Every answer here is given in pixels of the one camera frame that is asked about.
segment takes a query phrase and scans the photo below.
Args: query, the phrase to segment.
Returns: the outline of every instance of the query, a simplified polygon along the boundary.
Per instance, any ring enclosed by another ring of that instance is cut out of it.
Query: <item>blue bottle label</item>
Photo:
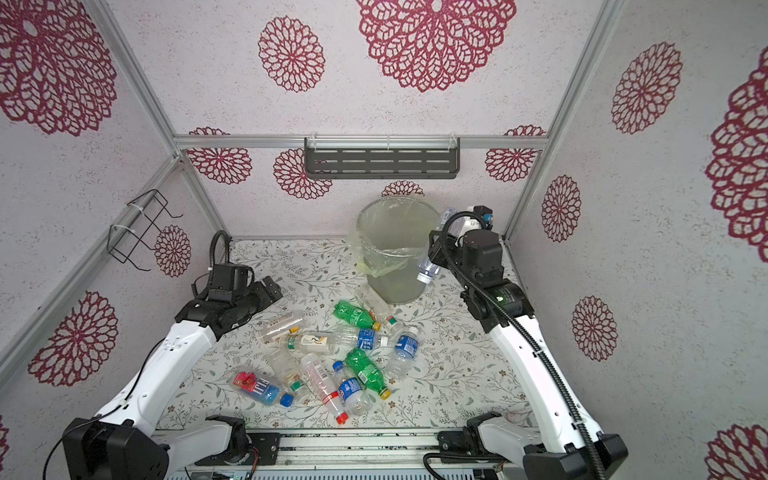
[[[376,338],[376,332],[373,329],[361,329],[357,336],[357,348],[361,350],[373,350],[373,339]]]
[[[360,390],[361,390],[360,383],[357,381],[355,377],[344,380],[341,386],[339,387],[339,393],[341,393],[341,396],[344,398],[345,401],[354,392],[359,392]]]
[[[408,353],[411,357],[416,354],[416,349],[418,348],[419,342],[412,336],[407,335],[401,335],[395,344],[395,350],[401,350],[405,353]]]

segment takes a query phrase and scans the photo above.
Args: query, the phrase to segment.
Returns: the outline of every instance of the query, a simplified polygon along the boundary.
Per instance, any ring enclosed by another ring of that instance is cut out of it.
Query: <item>table surface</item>
[[[251,266],[257,277],[272,276],[283,288],[283,298],[247,325],[219,341],[197,362],[182,382],[160,419],[159,429],[182,429],[209,415],[244,418],[247,428],[338,428],[321,401],[292,407],[264,406],[229,385],[238,366],[249,365],[271,374],[266,353],[272,346],[257,342],[266,322],[288,310],[305,310],[308,329],[331,330],[340,320],[332,315],[338,300],[353,298],[366,281],[352,262],[343,240],[241,240],[233,245],[231,260]],[[515,281],[505,251],[505,273]],[[378,396],[374,406],[345,426],[461,427],[466,420],[489,411],[499,412],[519,425],[536,426],[515,373],[480,323],[459,298],[461,289],[443,272],[425,292],[406,305],[394,306],[395,317],[417,325],[422,341],[409,377],[391,383],[392,395]],[[371,352],[383,367],[391,349]],[[330,369],[334,359],[324,359]]]

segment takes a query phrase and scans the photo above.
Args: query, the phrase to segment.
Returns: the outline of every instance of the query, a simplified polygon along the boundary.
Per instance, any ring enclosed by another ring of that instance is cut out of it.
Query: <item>green plastic bottle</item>
[[[387,400],[392,395],[386,388],[382,371],[361,349],[354,349],[347,354],[346,365],[355,371],[355,375],[366,388],[377,392],[382,400]]]
[[[374,329],[376,332],[382,327],[382,324],[376,322],[371,314],[358,306],[354,306],[346,300],[341,300],[336,304],[333,315],[347,322],[349,325],[356,326],[359,329]]]

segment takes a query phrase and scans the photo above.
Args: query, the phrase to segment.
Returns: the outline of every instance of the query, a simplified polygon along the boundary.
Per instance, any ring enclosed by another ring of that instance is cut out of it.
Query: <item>water bottle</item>
[[[414,326],[402,327],[384,373],[392,380],[402,380],[407,377],[417,349],[419,349],[419,329]]]
[[[232,385],[240,387],[240,393],[267,406],[274,404],[278,397],[280,397],[280,405],[284,407],[290,407],[293,404],[292,395],[289,393],[280,395],[280,387],[277,386],[275,379],[259,373],[235,369]]]
[[[328,371],[320,362],[320,358],[314,353],[305,355],[299,362],[301,371],[306,376],[307,384],[315,393],[317,398],[323,401],[336,423],[344,425],[349,415],[344,411],[342,399],[339,396],[339,389],[333,381]]]
[[[280,339],[280,347],[290,353],[319,353],[331,355],[337,347],[331,332],[304,332],[286,335]]]
[[[306,404],[310,399],[310,389],[301,379],[299,363],[286,350],[272,349],[267,353],[266,361],[275,372],[275,376],[282,382],[283,388],[293,395],[293,402],[297,405]]]
[[[445,222],[447,222],[448,219],[451,218],[451,215],[455,214],[456,211],[457,210],[451,207],[443,210],[442,215],[440,215],[440,221],[438,222],[437,228],[435,230],[442,230],[442,228],[445,226]],[[422,261],[419,262],[419,273],[416,275],[416,278],[419,280],[419,282],[429,285],[435,278],[437,278],[438,274],[440,274],[440,267],[432,263],[432,261],[429,259],[428,243],[427,250],[427,254],[424,256]]]
[[[366,388],[378,393],[382,400],[386,400],[392,395],[392,392],[386,386],[384,375],[382,375],[379,367],[361,349],[354,349],[352,352],[349,352],[345,363],[357,375],[362,384]]]
[[[355,347],[363,350],[373,350],[380,346],[389,345],[389,337],[376,332],[374,329],[359,329],[354,326],[340,323],[333,330],[332,345],[338,351],[341,348],[353,349]]]
[[[374,329],[378,332],[382,327],[382,324],[375,321],[368,312],[346,300],[341,300],[336,304],[333,315],[360,329]]]
[[[390,332],[395,331],[397,320],[392,316],[392,308],[368,283],[355,288],[355,300],[376,322],[384,325]]]
[[[294,310],[285,315],[278,316],[266,324],[258,333],[258,340],[264,343],[275,342],[289,333],[296,333],[306,326],[306,313]]]
[[[339,393],[344,399],[344,406],[350,415],[362,415],[373,405],[373,397],[363,392],[357,377],[344,366],[344,362],[333,364],[333,379],[339,384]]]

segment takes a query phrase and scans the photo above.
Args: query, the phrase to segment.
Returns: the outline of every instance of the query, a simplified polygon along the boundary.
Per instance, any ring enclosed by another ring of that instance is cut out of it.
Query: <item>metal bracket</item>
[[[429,149],[330,149],[316,148],[304,139],[306,175],[322,179],[456,178],[460,166],[460,140],[447,150]]]

